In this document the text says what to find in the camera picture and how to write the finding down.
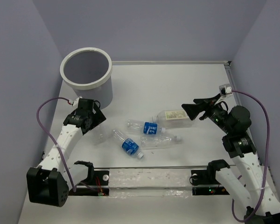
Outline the clear unlabelled bottle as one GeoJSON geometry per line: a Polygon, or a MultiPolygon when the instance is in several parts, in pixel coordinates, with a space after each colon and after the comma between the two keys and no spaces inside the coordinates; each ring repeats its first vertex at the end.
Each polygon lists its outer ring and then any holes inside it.
{"type": "Polygon", "coordinates": [[[107,130],[103,124],[95,127],[92,131],[93,131],[93,142],[95,145],[101,144],[104,141],[106,141],[107,130]]]}

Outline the blue label bottle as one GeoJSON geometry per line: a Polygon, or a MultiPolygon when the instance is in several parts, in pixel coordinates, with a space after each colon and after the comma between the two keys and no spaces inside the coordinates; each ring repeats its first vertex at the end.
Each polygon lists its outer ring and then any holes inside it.
{"type": "Polygon", "coordinates": [[[166,132],[166,128],[157,123],[128,120],[126,123],[127,130],[132,133],[140,133],[144,135],[160,135],[166,132]]]}
{"type": "Polygon", "coordinates": [[[112,138],[116,144],[130,157],[142,159],[144,157],[139,145],[119,129],[112,130],[112,138]]]}

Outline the blue label bottle front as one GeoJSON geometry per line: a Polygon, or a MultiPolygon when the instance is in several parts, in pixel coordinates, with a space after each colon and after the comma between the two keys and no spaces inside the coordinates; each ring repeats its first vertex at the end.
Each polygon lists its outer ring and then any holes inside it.
{"type": "Polygon", "coordinates": [[[139,145],[119,129],[112,130],[112,138],[116,144],[130,157],[142,159],[144,157],[139,145]]]}

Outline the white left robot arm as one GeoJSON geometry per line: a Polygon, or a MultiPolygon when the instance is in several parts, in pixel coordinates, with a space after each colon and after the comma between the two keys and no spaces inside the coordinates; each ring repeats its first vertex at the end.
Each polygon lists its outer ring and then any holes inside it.
{"type": "Polygon", "coordinates": [[[62,207],[70,191],[75,192],[78,184],[89,184],[94,179],[93,163],[76,161],[68,165],[67,161],[82,137],[106,117],[97,100],[79,97],[66,101],[74,110],[65,118],[57,139],[45,130],[54,145],[36,167],[27,171],[28,197],[32,203],[62,207]]]}

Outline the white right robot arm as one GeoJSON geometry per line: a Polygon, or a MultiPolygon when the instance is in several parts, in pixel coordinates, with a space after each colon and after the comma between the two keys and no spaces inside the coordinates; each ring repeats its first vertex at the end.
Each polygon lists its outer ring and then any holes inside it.
{"type": "Polygon", "coordinates": [[[194,99],[192,104],[182,104],[191,120],[202,113],[200,120],[209,118],[224,133],[223,146],[240,176],[236,177],[225,160],[209,162],[205,177],[211,183],[219,182],[237,203],[245,216],[236,221],[244,224],[280,224],[280,202],[266,180],[267,164],[260,165],[257,150],[247,129],[251,126],[250,112],[237,105],[230,111],[224,109],[222,95],[194,99]]]}

